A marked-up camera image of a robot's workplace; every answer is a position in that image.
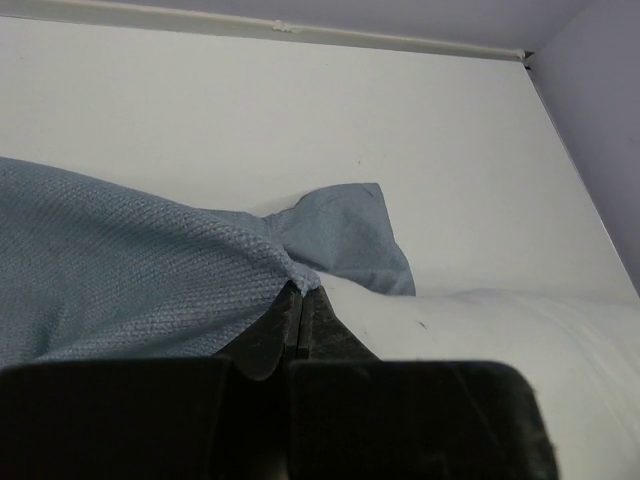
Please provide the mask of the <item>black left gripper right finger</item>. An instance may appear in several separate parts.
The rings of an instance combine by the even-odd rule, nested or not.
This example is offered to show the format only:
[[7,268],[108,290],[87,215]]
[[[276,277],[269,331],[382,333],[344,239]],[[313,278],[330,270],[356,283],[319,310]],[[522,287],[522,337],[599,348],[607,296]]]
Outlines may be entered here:
[[304,298],[298,338],[302,479],[555,479],[535,394],[493,361],[382,361]]

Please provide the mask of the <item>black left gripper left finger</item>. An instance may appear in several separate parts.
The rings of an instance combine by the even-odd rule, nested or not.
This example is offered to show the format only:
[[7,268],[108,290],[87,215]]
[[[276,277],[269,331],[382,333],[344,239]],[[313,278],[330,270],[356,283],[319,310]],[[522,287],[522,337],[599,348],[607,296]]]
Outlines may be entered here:
[[47,362],[1,372],[4,479],[206,479],[224,390],[240,356],[268,377],[302,295],[287,282],[220,356]]

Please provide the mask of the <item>blue-grey fabric pillowcase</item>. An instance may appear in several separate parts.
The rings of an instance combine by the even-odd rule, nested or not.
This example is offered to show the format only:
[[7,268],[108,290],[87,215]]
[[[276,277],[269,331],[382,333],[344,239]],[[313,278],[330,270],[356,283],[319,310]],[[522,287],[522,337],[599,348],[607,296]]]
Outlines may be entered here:
[[1,162],[1,363],[204,356],[287,283],[327,273],[414,295],[375,183],[321,188],[258,217],[77,173]]

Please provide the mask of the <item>white pillow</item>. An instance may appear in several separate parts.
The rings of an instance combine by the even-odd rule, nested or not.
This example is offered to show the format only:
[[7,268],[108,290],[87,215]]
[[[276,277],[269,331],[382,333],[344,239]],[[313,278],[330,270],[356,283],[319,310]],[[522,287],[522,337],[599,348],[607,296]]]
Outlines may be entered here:
[[639,308],[496,289],[386,296],[323,275],[337,317],[385,360],[493,360],[532,385],[565,479],[639,475]]

